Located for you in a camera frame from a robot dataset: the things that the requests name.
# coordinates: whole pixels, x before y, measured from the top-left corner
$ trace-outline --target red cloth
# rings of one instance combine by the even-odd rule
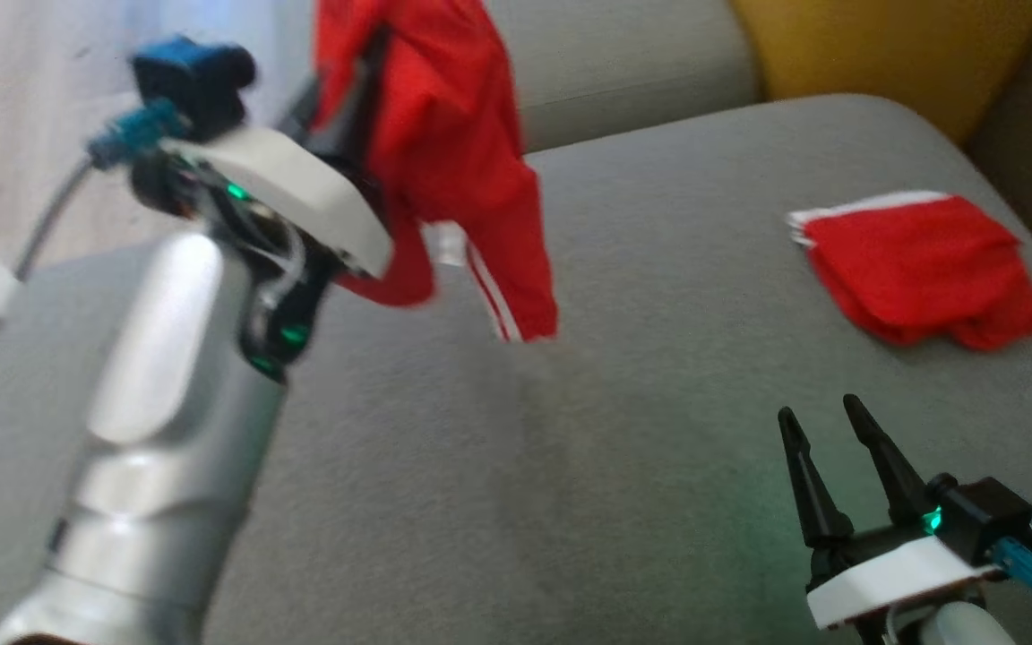
[[[991,351],[1032,334],[1019,240],[962,197],[896,193],[789,220],[843,314],[886,342],[949,334]]]
[[[556,334],[537,175],[521,158],[508,55],[479,0],[319,0],[322,122],[335,110],[374,29],[392,39],[368,170],[384,190],[394,255],[381,282],[342,285],[382,304],[433,293],[421,226],[455,221],[472,275],[505,340]]]

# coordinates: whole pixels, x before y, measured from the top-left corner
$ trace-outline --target green led light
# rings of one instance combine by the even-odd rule
[[[939,506],[937,509],[922,515],[922,527],[927,531],[927,535],[934,535],[935,530],[938,530],[938,526],[942,523],[942,507]]]
[[[282,338],[286,340],[291,346],[300,347],[309,341],[309,327],[304,325],[282,327]]]
[[[273,372],[273,363],[270,363],[265,358],[261,358],[261,356],[254,356],[254,358],[250,358],[249,361],[253,363],[254,367],[257,367],[258,370]]]
[[[249,199],[249,193],[246,192],[245,188],[238,187],[236,184],[230,184],[226,187],[226,192],[233,195],[235,200],[247,200]]]

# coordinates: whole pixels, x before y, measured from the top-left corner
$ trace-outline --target gray cable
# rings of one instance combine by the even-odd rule
[[[886,609],[886,645],[898,645],[898,630],[894,626],[900,611],[900,605],[893,604]]]
[[[66,204],[70,203],[70,198],[78,191],[78,188],[82,187],[87,176],[90,176],[91,170],[93,170],[93,166],[90,160],[83,160],[77,166],[74,166],[73,173],[70,174],[69,179],[66,179],[62,187],[58,189],[58,192],[54,194],[54,199],[46,205],[39,217],[39,221],[37,221],[37,225],[32,229],[30,238],[26,240],[24,252],[18,257],[15,278],[19,282],[26,282],[30,278],[34,269],[34,261],[37,260],[37,257],[42,252],[42,247],[49,240],[51,232],[54,229],[54,224],[57,223],[58,217],[66,209]]]

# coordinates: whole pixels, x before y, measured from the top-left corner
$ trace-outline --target yellow cushion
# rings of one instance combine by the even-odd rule
[[[769,98],[892,98],[966,138],[1032,36],[1032,0],[733,0]]]

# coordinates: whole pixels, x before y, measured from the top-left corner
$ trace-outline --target gray upholstery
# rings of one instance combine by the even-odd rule
[[[837,501],[885,521],[840,396],[923,475],[1032,501],[1032,340],[876,343],[782,215],[962,194],[1032,240],[922,119],[879,98],[748,109],[534,155],[562,308],[503,347],[458,269],[432,305],[336,294],[234,549],[208,642],[854,642],[810,622],[775,413]],[[37,278],[0,343],[0,612],[41,558],[80,412],[146,249]],[[1019,601],[1012,605],[1010,601]],[[1032,642],[1032,600],[993,609]]]
[[[485,0],[513,61],[528,151],[759,100],[729,0]]]

